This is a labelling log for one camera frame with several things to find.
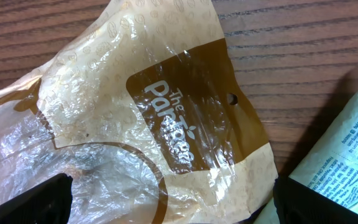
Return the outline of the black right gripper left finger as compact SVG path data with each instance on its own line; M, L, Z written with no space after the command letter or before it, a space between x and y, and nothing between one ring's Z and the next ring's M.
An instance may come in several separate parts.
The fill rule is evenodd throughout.
M73 178L64 173L0 205L0 224L67 224Z

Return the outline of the brown snack wrapper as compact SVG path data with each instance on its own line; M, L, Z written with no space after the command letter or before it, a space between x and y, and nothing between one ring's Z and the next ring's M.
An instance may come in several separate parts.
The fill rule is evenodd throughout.
M59 173L70 223L235 223L277 169L211 1L111 1L0 90L0 205Z

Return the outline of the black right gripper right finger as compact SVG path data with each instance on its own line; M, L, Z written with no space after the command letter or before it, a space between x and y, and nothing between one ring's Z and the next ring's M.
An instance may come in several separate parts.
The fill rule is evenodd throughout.
M280 224L358 224L358 214L289 177L279 177L273 203Z

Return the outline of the teal tissue pack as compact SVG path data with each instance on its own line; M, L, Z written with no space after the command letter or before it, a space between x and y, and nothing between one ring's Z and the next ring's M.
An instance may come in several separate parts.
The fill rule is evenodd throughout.
M287 177L358 214L358 92ZM256 223L279 223L273 199Z

